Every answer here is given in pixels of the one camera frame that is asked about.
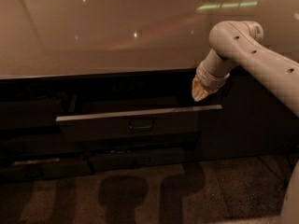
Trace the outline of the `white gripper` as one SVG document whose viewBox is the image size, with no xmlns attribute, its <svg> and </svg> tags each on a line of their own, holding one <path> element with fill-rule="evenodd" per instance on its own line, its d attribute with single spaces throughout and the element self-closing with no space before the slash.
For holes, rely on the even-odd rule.
<svg viewBox="0 0 299 224">
<path fill-rule="evenodd" d="M 195 102 L 199 102 L 217 92 L 225 84 L 230 74 L 216 77 L 206 69 L 205 63 L 201 62 L 196 68 L 195 76 L 197 78 L 192 80 L 192 98 Z"/>
</svg>

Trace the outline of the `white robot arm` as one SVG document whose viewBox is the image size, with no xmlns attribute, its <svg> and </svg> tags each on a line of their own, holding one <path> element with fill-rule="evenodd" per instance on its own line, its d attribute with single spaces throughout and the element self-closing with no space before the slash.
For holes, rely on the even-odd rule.
<svg viewBox="0 0 299 224">
<path fill-rule="evenodd" d="M 256 21 L 222 21 L 209 33 L 210 52 L 196 68 L 192 98 L 199 102 L 217 92 L 240 65 L 299 117 L 299 64 L 262 45 Z"/>
</svg>

